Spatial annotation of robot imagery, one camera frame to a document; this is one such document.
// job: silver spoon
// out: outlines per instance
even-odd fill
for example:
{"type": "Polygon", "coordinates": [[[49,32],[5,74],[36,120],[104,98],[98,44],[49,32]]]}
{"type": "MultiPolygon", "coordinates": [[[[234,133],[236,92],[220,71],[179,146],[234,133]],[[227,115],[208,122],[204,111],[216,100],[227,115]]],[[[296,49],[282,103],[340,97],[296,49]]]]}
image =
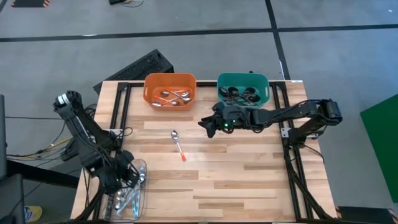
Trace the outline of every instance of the silver spoon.
{"type": "Polygon", "coordinates": [[[159,102],[152,102],[152,105],[154,105],[154,106],[162,106],[162,104],[159,103],[159,102]]]}
{"type": "Polygon", "coordinates": [[[172,139],[174,139],[175,143],[176,143],[177,146],[178,146],[178,149],[180,150],[180,154],[181,154],[181,159],[182,159],[182,161],[185,162],[185,160],[186,160],[186,159],[185,159],[185,155],[184,155],[184,153],[183,153],[182,150],[181,150],[180,143],[178,143],[178,133],[177,133],[175,130],[172,131],[172,139]]]}
{"type": "MultiPolygon", "coordinates": [[[[164,97],[167,97],[167,96],[169,96],[170,95],[170,92],[169,91],[162,91],[162,92],[160,92],[160,95],[161,96],[164,96],[164,97]]],[[[186,92],[183,92],[180,96],[182,96],[182,97],[188,97],[190,95],[190,92],[189,91],[186,91],[186,92]]]]}
{"type": "Polygon", "coordinates": [[[176,96],[178,96],[179,98],[181,98],[182,101],[183,101],[185,104],[191,102],[191,98],[189,98],[189,97],[182,97],[182,96],[176,94],[174,91],[169,91],[169,90],[168,90],[168,92],[173,93],[174,95],[176,95],[176,96]]]}
{"type": "Polygon", "coordinates": [[[160,99],[160,100],[163,100],[163,101],[166,101],[166,102],[169,102],[169,103],[171,103],[173,106],[178,106],[178,105],[180,104],[180,102],[178,102],[178,101],[173,101],[173,100],[176,100],[176,98],[174,98],[174,99],[172,99],[172,100],[166,100],[166,99],[163,99],[163,98],[158,97],[158,96],[155,96],[155,98],[160,99]]]}

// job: yellow object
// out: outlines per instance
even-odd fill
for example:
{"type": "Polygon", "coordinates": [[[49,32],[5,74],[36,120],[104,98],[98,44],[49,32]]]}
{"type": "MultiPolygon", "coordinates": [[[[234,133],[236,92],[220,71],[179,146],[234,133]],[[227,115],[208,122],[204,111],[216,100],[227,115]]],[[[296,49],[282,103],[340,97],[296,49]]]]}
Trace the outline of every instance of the yellow object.
{"type": "Polygon", "coordinates": [[[25,206],[25,222],[36,222],[43,214],[40,206],[25,206]]]}
{"type": "MultiPolygon", "coordinates": [[[[57,147],[57,146],[59,146],[59,145],[65,143],[65,142],[71,140],[72,138],[73,138],[73,137],[64,139],[64,140],[62,140],[62,141],[60,141],[60,142],[58,142],[58,143],[56,143],[56,144],[54,144],[54,145],[52,145],[52,146],[46,147],[45,150],[44,150],[44,152],[45,152],[45,151],[49,151],[49,150],[53,149],[54,147],[57,147]]],[[[36,157],[35,157],[35,155],[31,155],[31,156],[20,157],[20,158],[18,158],[18,159],[36,159],[36,157]]]]}

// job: green basket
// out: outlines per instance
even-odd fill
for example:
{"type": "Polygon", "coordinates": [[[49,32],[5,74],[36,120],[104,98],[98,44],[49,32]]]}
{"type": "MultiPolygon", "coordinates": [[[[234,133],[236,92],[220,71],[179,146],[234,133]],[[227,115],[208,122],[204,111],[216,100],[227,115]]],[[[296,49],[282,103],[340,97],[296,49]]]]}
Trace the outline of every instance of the green basket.
{"type": "Polygon", "coordinates": [[[260,108],[269,101],[269,82],[265,75],[257,73],[222,73],[217,79],[217,95],[218,100],[223,101],[223,96],[218,93],[219,87],[229,88],[236,87],[240,93],[243,93],[247,87],[256,89],[255,94],[261,97],[256,102],[257,106],[243,106],[248,108],[260,108]]]}

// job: orange basket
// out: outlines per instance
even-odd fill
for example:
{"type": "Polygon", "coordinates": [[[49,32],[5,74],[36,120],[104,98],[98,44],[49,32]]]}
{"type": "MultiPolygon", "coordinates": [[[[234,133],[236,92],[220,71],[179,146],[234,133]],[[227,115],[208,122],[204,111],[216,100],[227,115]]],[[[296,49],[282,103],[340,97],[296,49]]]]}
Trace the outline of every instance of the orange basket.
{"type": "Polygon", "coordinates": [[[152,73],[148,75],[145,79],[144,84],[144,100],[151,106],[154,110],[161,111],[187,111],[193,106],[193,101],[197,92],[197,80],[191,73],[152,73]],[[155,96],[160,96],[166,100],[172,100],[177,96],[170,93],[169,96],[162,96],[160,93],[165,91],[165,89],[171,89],[172,91],[179,91],[187,89],[190,92],[189,98],[191,101],[184,103],[182,99],[177,99],[175,101],[179,102],[179,106],[173,106],[170,103],[165,103],[162,106],[154,106],[153,102],[162,103],[163,100],[155,98],[155,96]]]}

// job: black metal frame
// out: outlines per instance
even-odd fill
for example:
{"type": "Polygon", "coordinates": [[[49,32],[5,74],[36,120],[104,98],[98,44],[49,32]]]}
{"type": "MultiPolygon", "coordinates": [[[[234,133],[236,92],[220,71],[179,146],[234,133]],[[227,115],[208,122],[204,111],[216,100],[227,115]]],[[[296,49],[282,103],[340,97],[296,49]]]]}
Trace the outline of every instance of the black metal frame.
{"type": "Polygon", "coordinates": [[[33,180],[62,187],[77,189],[79,178],[61,172],[41,169],[7,159],[7,176],[21,174],[25,180],[33,180]]]}
{"type": "MultiPolygon", "coordinates": [[[[275,108],[276,109],[280,109],[280,101],[279,101],[279,93],[278,93],[278,89],[282,92],[282,96],[284,99],[284,106],[288,107],[289,105],[289,96],[287,94],[287,89],[286,89],[286,84],[285,82],[270,82],[270,87],[272,88],[272,93],[274,96],[274,101],[275,101],[275,108]]],[[[121,123],[120,123],[120,128],[124,129],[126,127],[126,120],[127,120],[127,111],[128,111],[128,107],[129,107],[129,100],[130,100],[130,95],[131,95],[131,88],[134,87],[143,87],[144,86],[144,82],[135,82],[135,83],[126,83],[126,82],[119,82],[118,83],[118,87],[117,87],[117,92],[116,92],[116,97],[115,97],[115,101],[114,101],[114,108],[113,108],[113,113],[112,113],[112,118],[111,118],[111,126],[110,128],[114,128],[116,126],[116,120],[118,118],[118,109],[119,109],[119,105],[120,105],[120,99],[121,99],[121,95],[122,95],[122,91],[126,90],[126,95],[124,97],[124,103],[123,103],[123,111],[122,111],[122,115],[121,115],[121,123]]],[[[212,82],[201,82],[198,81],[197,82],[197,86],[198,87],[216,87],[217,86],[217,82],[216,81],[212,81],[212,82]]],[[[288,121],[289,127],[290,128],[294,128],[294,124],[292,120],[288,121]]],[[[279,122],[279,128],[284,128],[284,123],[283,122],[279,122]]],[[[287,167],[287,172],[288,172],[288,178],[289,178],[289,188],[290,188],[290,193],[292,196],[292,203],[293,203],[293,208],[294,208],[294,213],[295,213],[295,219],[297,222],[299,222],[299,220],[304,220],[301,216],[300,213],[300,205],[299,205],[299,200],[297,197],[297,191],[295,188],[295,184],[297,184],[297,182],[300,182],[301,187],[299,186],[299,188],[301,190],[307,190],[307,183],[305,180],[305,175],[304,175],[304,169],[303,169],[303,164],[302,164],[302,160],[301,160],[301,156],[300,156],[300,151],[298,148],[293,148],[294,150],[294,155],[295,155],[295,162],[297,165],[297,170],[298,170],[298,176],[296,177],[295,175],[291,175],[289,173],[289,168],[292,167],[292,161],[290,159],[289,156],[289,145],[287,144],[287,141],[282,138],[282,134],[280,134],[281,137],[281,141],[282,141],[282,146],[283,146],[283,150],[284,150],[284,158],[285,158],[285,164],[287,167]]],[[[315,199],[310,195],[310,193],[308,191],[303,192],[303,198],[304,198],[304,202],[305,202],[305,209],[306,209],[306,213],[307,213],[307,218],[305,219],[306,221],[308,220],[314,220],[313,219],[313,213],[312,213],[312,209],[316,209],[316,208],[312,208],[312,206],[310,205],[310,201],[313,203],[315,201],[315,199]]],[[[110,195],[108,198],[108,205],[112,205],[113,204],[113,196],[110,195]]],[[[100,206],[101,206],[101,201],[99,201],[99,203],[97,204],[97,207],[94,210],[94,216],[93,219],[99,219],[99,214],[100,214],[100,206]]],[[[110,220],[111,218],[111,209],[106,209],[106,213],[105,213],[105,220],[110,220]]]]}

